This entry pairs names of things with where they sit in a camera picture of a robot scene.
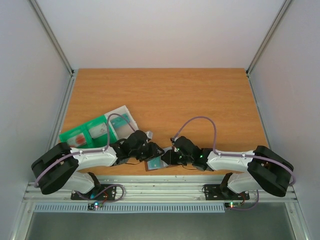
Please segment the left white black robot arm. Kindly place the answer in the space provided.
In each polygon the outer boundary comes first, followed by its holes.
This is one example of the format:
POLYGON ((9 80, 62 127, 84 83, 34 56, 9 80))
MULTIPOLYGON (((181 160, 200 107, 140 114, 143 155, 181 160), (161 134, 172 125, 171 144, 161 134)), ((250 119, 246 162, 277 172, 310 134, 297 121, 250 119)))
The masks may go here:
POLYGON ((141 130, 103 147, 75 148, 61 142, 32 163, 33 186, 44 195, 66 189, 96 199, 101 193, 99 181, 93 173, 80 173, 81 170, 124 165, 130 158, 148 162, 164 153, 151 141, 149 132, 141 130))

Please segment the brown leather card holder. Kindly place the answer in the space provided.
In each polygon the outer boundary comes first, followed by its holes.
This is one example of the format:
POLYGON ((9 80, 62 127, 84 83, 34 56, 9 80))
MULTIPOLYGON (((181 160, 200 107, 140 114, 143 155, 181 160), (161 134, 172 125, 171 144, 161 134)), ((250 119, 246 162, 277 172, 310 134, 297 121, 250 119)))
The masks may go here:
POLYGON ((166 164, 162 159, 161 156, 157 156, 155 158, 152 158, 149 161, 144 162, 145 171, 155 171, 160 169, 166 169, 172 167, 172 165, 166 164))

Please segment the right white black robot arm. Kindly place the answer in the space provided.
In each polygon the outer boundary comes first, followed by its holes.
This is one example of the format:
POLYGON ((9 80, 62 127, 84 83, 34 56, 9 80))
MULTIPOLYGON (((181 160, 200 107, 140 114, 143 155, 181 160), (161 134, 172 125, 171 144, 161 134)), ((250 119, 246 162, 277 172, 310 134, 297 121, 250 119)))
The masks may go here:
POLYGON ((247 152, 226 152, 200 148, 184 136, 175 139, 161 159, 169 166, 191 164, 200 171, 227 170, 220 184, 225 198, 253 190, 284 197, 294 171, 291 163, 263 145, 247 152))

